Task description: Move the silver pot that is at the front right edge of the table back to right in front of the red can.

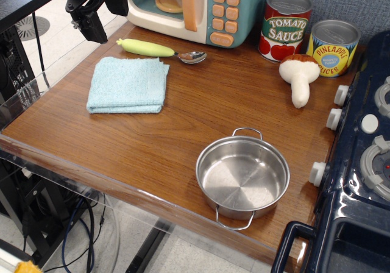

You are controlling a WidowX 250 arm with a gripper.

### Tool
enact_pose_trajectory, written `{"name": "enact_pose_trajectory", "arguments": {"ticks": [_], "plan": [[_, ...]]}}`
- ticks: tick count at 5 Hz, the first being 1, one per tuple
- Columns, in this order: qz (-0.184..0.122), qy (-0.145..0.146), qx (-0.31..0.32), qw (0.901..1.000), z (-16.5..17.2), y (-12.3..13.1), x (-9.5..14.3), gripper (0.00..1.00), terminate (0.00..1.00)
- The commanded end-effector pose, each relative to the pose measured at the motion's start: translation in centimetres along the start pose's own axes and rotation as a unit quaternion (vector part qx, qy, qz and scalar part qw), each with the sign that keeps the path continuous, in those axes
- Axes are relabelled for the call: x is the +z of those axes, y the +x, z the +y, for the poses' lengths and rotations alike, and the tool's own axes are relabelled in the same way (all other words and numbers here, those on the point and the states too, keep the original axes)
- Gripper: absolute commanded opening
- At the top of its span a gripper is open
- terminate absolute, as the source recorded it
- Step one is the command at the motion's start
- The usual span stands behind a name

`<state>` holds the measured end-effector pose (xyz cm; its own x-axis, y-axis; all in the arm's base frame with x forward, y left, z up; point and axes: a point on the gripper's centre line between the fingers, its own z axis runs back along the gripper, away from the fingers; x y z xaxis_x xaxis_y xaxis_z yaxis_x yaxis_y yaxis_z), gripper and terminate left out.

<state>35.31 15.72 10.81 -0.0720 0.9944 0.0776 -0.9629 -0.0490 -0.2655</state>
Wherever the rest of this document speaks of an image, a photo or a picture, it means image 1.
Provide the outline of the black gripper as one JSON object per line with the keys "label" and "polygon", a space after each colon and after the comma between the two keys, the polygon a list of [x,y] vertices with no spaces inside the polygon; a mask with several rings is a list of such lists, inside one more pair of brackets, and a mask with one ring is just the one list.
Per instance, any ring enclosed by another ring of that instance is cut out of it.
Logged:
{"label": "black gripper", "polygon": [[65,9],[72,16],[72,24],[87,41],[106,43],[107,35],[98,17],[97,10],[105,3],[114,15],[127,16],[128,0],[67,0]]}

